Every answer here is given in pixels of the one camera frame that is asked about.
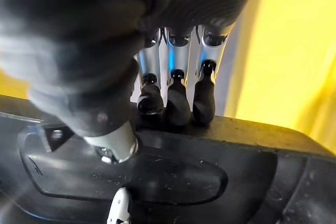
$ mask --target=white plastic part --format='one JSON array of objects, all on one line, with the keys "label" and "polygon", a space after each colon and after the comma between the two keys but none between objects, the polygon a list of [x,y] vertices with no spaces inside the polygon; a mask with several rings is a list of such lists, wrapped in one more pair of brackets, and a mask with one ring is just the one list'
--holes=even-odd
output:
[{"label": "white plastic part", "polygon": [[107,224],[117,224],[120,220],[122,223],[129,223],[131,215],[128,213],[128,206],[130,204],[130,194],[126,188],[120,188],[115,194],[109,216],[107,218]]}]

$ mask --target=black plastic surface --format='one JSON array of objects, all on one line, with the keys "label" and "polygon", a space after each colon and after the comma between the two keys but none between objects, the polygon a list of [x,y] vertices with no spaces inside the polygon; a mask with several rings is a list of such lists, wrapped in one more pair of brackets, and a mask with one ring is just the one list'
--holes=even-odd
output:
[{"label": "black plastic surface", "polygon": [[[142,176],[140,171],[146,170],[144,174],[148,175],[141,180],[148,179],[148,184],[130,187],[134,197],[133,223],[336,223],[335,159],[304,135],[276,126],[216,117],[209,128],[190,124],[179,132],[159,119],[146,122],[135,116],[134,121],[143,142],[142,154],[125,164],[130,175],[126,180],[131,185],[133,179]],[[5,224],[49,223],[43,219],[105,223],[111,204],[106,195],[112,195],[121,186],[116,185],[119,175],[115,178],[114,170],[106,169],[107,164],[100,161],[97,152],[76,136],[55,152],[45,152],[38,138],[25,134],[28,125],[32,123],[0,118],[0,191],[10,199],[10,204],[5,203],[6,208],[2,209],[16,204],[30,215],[14,216],[16,212],[8,210],[3,218],[10,221]],[[149,127],[160,131],[148,130]],[[19,132],[22,132],[21,141],[27,141],[23,145],[23,159],[17,142]],[[300,148],[305,153],[262,147],[258,143]],[[307,150],[314,150],[320,156],[308,154]],[[155,161],[158,156],[165,161]],[[160,162],[162,170],[158,171]],[[160,176],[151,174],[151,163],[157,163],[153,171]],[[204,187],[212,184],[218,189],[220,176],[216,171],[219,170],[227,175],[225,191],[217,193],[219,198],[209,199],[214,195],[210,192],[213,188]],[[172,173],[178,174],[178,178],[171,176]],[[194,187],[188,190],[185,183],[190,181]],[[153,182],[158,187],[150,187]],[[170,190],[164,188],[163,182],[184,186],[173,186]],[[101,187],[98,192],[94,191],[96,183]],[[56,194],[43,191],[43,187]],[[67,190],[66,196],[61,194],[62,190],[63,193]],[[161,196],[161,202],[153,202]],[[209,202],[196,205],[205,198]]]}]

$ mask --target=yellow wall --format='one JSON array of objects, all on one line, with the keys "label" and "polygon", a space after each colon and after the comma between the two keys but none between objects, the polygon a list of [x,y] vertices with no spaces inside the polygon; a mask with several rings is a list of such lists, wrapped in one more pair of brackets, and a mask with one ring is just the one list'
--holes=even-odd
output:
[{"label": "yellow wall", "polygon": [[226,115],[336,152],[335,0],[250,0],[244,15]]},{"label": "yellow wall", "polygon": [[25,82],[11,78],[0,70],[0,94],[26,99],[27,87]]}]

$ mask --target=silver metal tube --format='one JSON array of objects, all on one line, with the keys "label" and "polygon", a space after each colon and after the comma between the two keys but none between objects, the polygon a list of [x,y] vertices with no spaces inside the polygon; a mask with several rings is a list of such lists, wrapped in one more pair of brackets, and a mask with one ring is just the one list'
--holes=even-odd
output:
[{"label": "silver metal tube", "polygon": [[91,145],[110,149],[119,162],[128,160],[138,150],[138,140],[128,121],[107,135],[84,139]]},{"label": "silver metal tube", "polygon": [[216,62],[216,69],[214,71],[213,81],[216,79],[218,75],[219,67],[221,66],[221,61],[222,61],[223,53],[224,53],[225,46],[227,43],[227,39],[228,39],[228,36],[232,28],[233,28],[233,25],[230,25],[229,27],[227,27],[227,29],[225,30],[226,31],[225,40],[218,46],[207,45],[204,41],[204,35],[202,36],[200,49],[198,51],[197,62],[196,62],[197,78],[202,77],[202,73],[201,73],[202,63],[205,60],[213,60],[214,62]]},{"label": "silver metal tube", "polygon": [[158,79],[157,85],[161,88],[159,42],[156,41],[152,47],[141,49],[138,53],[138,62],[141,85],[143,85],[142,77],[147,73],[153,73]]},{"label": "silver metal tube", "polygon": [[190,42],[189,39],[187,44],[184,46],[176,46],[171,43],[168,39],[168,56],[169,56],[169,71],[167,80],[170,82],[171,72],[175,69],[181,69],[184,72],[184,85],[187,86],[187,75],[188,75],[188,64],[190,55]]}]

